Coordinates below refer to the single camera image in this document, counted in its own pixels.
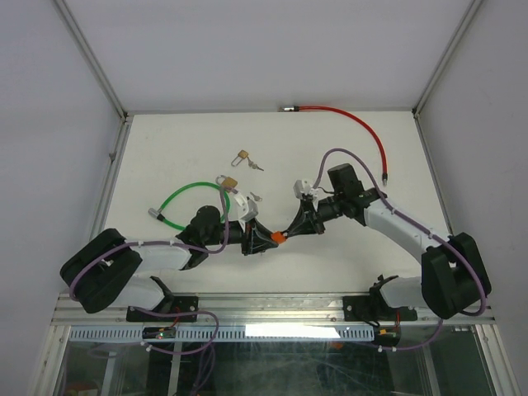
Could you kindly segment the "orange black padlock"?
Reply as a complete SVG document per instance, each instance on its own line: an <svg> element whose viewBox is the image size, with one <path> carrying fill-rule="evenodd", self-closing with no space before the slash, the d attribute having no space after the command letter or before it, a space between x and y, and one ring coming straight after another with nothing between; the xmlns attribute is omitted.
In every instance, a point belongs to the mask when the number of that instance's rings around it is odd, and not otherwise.
<svg viewBox="0 0 528 396"><path fill-rule="evenodd" d="M277 244L282 244L288 239L287 232L276 231L270 235L271 240Z"/></svg>

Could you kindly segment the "large brass padlock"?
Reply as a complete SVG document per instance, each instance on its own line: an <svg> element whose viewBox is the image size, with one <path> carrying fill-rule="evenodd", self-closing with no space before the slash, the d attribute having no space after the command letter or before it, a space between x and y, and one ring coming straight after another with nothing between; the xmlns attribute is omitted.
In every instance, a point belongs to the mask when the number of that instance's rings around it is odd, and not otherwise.
<svg viewBox="0 0 528 396"><path fill-rule="evenodd" d="M238 182L232 177L225 175L218 175L215 178L215 182L218 186L222 186L225 190L232 191L238 185Z"/></svg>

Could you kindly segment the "small padlock silver keys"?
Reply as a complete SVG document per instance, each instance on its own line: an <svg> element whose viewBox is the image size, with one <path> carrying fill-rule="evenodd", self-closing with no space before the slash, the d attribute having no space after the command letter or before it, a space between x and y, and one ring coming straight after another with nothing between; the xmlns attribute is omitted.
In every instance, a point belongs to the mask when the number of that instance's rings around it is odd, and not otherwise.
<svg viewBox="0 0 528 396"><path fill-rule="evenodd" d="M253 170L263 171L263 169L259 167L255 162L253 162L250 158L247 158L247 165Z"/></svg>

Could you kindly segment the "small brass padlock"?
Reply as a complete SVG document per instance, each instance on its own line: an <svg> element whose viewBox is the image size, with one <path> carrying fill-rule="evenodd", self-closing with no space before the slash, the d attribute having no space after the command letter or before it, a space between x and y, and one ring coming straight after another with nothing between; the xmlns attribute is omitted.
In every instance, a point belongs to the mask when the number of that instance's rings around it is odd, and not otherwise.
<svg viewBox="0 0 528 396"><path fill-rule="evenodd" d="M242 163L244 160L248 158L249 154L246 150L240 150L236 157L231 162L232 167L237 167L240 163Z"/></svg>

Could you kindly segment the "green cable lock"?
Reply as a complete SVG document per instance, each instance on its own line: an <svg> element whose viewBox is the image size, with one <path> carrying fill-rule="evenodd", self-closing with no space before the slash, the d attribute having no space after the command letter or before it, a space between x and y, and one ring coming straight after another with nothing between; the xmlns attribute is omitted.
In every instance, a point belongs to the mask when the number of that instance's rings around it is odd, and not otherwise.
<svg viewBox="0 0 528 396"><path fill-rule="evenodd" d="M200 188L200 187L208 187L208 188L211 188L211 189L215 189L217 191L220 190L220 186L212 183L212 182L208 182L208 181L196 181L196 182L192 182L192 183L189 183L189 184L186 184L180 188L178 188L177 190L175 190L160 206L158 209L154 209L154 208L149 208L148 209L148 214L156 219L157 221L167 225L168 227L172 228L172 229L175 229L177 231L183 231L185 229L185 226L182 226L180 224L176 224L174 222L172 222L171 220L167 219L166 216L163 214L163 211L166 209L166 207L174 200L176 199L179 195L181 195L182 193L186 192L186 191L189 191L191 189L195 189L195 188Z"/></svg>

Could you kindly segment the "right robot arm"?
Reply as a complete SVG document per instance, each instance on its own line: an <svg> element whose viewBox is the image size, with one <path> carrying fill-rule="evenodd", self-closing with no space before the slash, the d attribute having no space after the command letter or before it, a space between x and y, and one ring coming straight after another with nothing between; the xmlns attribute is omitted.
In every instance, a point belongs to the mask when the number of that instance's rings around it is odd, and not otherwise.
<svg viewBox="0 0 528 396"><path fill-rule="evenodd" d="M492 291L479 248L467 233L449 235L420 224L397 210L387 196L373 187L366 190L352 165L328 170L330 196L319 198L317 187L307 179L295 182L299 210L285 238L322 234L325 224L340 217L373 229L410 254L420 265L415 277L380 277L370 288L369 309L378 319L387 319L403 307L426 307L437 317L471 315L469 306L487 306Z"/></svg>

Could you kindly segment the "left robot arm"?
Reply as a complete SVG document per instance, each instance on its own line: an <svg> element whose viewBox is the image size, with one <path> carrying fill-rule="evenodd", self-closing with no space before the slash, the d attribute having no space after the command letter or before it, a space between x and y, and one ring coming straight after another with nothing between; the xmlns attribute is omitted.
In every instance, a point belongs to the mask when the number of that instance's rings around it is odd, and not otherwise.
<svg viewBox="0 0 528 396"><path fill-rule="evenodd" d="M228 245L239 245L244 256L277 248L285 241L255 218L227 224L214 206L203 206L174 239L129 241L117 229L106 229L61 267L70 298L86 313L112 305L138 305L155 320L172 313L172 292L155 276L141 273L160 270L189 271Z"/></svg>

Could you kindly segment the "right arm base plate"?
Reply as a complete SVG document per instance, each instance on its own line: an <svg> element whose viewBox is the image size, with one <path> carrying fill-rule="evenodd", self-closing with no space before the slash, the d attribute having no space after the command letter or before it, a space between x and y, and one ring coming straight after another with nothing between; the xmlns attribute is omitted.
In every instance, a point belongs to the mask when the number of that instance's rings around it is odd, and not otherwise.
<svg viewBox="0 0 528 396"><path fill-rule="evenodd" d="M348 295L342 298L344 319L347 322L395 322L397 317L403 322L417 321L415 309L406 307L391 308L379 296Z"/></svg>

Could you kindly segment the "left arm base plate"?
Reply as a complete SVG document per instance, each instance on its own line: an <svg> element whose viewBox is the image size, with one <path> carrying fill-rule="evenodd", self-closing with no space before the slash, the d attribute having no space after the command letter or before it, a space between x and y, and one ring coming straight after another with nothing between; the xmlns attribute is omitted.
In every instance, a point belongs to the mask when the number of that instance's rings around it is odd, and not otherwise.
<svg viewBox="0 0 528 396"><path fill-rule="evenodd" d="M125 320L129 323L195 323L197 315L193 313L199 308L199 299L190 295L169 295L164 297L162 301L150 309L148 313L144 313L135 307L129 307L126 311ZM186 314L188 316L176 317L175 314Z"/></svg>

